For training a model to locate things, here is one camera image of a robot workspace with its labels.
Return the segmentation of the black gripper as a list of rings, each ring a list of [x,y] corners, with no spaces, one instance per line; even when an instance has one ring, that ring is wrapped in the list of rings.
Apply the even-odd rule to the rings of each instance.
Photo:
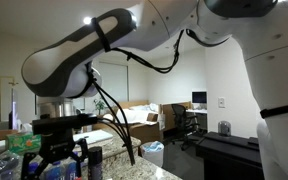
[[[22,161],[21,180],[40,180],[40,175],[48,164],[65,160],[70,156],[76,161],[76,177],[80,178],[82,176],[81,163],[87,158],[87,142],[85,138],[80,138],[76,144],[81,148],[81,155],[73,152],[75,142],[71,129],[43,134],[39,150],[42,160],[36,166],[31,166],[31,161],[37,154],[35,152],[25,153]]]

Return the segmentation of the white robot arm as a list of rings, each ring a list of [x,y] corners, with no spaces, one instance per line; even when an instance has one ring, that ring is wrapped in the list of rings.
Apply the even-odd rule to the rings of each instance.
[[[181,33],[198,48],[230,39],[239,45],[261,116],[264,179],[288,180],[288,0],[137,0],[32,53],[21,75],[40,97],[94,95],[93,59],[111,51],[152,51]]]

